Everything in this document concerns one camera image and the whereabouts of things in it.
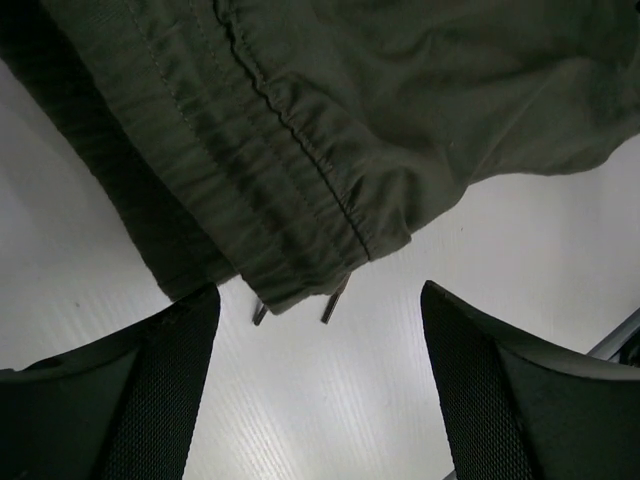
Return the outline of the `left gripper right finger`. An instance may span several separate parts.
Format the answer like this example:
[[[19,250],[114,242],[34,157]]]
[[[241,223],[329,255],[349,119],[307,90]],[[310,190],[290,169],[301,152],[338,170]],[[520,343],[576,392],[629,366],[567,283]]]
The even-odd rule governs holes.
[[[428,349],[458,479],[635,479],[639,331],[604,361],[427,282]]]

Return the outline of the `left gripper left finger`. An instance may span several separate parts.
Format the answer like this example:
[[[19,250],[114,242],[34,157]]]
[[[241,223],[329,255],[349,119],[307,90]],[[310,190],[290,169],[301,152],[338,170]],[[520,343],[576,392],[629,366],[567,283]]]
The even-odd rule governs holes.
[[[219,315],[209,286],[82,347],[2,370],[2,478],[182,478]]]

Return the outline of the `olive green shorts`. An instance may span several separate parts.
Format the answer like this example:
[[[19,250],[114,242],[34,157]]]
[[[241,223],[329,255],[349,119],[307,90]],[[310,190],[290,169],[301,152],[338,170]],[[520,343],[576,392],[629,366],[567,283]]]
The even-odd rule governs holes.
[[[165,295],[273,313],[639,131],[634,1],[5,1],[1,57]]]

